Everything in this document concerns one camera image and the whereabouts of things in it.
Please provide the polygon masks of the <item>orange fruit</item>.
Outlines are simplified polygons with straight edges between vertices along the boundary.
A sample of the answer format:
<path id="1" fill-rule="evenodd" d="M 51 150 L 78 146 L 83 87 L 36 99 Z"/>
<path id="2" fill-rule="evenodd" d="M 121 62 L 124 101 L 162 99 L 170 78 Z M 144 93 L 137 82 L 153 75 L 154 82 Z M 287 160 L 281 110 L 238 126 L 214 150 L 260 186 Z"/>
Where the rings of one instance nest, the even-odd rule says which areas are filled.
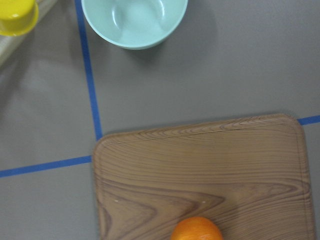
<path id="1" fill-rule="evenodd" d="M 171 240 L 223 240 L 220 229 L 208 218 L 194 216 L 180 221 L 172 231 Z"/>

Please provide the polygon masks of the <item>brown wooden tray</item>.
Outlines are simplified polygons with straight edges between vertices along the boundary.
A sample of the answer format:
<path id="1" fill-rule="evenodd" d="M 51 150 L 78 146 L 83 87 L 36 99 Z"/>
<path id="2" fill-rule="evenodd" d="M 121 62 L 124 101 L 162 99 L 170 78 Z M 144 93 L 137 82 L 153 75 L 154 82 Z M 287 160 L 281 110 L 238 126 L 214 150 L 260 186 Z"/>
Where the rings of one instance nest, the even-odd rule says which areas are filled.
<path id="1" fill-rule="evenodd" d="M 285 114 L 109 134 L 93 151 L 102 240 L 168 240 L 211 219 L 226 240 L 314 240 L 305 134 Z"/>

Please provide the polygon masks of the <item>mint green bowl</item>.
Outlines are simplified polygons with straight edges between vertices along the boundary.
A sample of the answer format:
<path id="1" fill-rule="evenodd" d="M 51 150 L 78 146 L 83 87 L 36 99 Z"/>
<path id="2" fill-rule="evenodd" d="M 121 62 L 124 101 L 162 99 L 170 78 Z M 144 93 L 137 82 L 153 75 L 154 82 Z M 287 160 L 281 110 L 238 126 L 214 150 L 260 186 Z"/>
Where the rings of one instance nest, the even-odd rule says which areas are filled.
<path id="1" fill-rule="evenodd" d="M 165 41 L 187 11 L 186 0 L 83 0 L 89 26 L 105 41 L 145 50 Z"/>

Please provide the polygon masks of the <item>wooden cup rack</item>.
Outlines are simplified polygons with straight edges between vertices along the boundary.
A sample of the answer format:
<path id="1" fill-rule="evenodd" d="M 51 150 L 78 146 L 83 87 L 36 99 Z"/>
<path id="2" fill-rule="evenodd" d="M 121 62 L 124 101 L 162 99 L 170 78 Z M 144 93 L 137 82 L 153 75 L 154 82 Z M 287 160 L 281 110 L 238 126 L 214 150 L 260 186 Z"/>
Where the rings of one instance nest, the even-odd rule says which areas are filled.
<path id="1" fill-rule="evenodd" d="M 38 13 L 39 13 L 38 20 L 36 23 L 37 25 L 42 20 L 42 18 L 49 12 L 49 10 L 56 4 L 56 1 L 55 0 L 36 0 L 36 3 L 38 5 Z M 0 35 L 0 63 L 1 64 L 3 64 L 9 58 L 9 56 L 22 43 L 22 41 L 26 38 L 26 36 L 30 32 L 20 36 Z"/>

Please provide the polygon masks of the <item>yellow cup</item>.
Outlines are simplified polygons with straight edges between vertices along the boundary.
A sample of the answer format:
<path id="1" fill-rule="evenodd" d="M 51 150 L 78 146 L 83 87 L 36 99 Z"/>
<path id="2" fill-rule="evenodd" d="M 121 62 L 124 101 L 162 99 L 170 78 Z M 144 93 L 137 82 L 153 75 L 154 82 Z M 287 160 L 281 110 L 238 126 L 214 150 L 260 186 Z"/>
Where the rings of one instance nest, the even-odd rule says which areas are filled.
<path id="1" fill-rule="evenodd" d="M 0 35 L 16 37 L 27 34 L 37 24 L 39 7 L 35 0 L 0 1 Z"/>

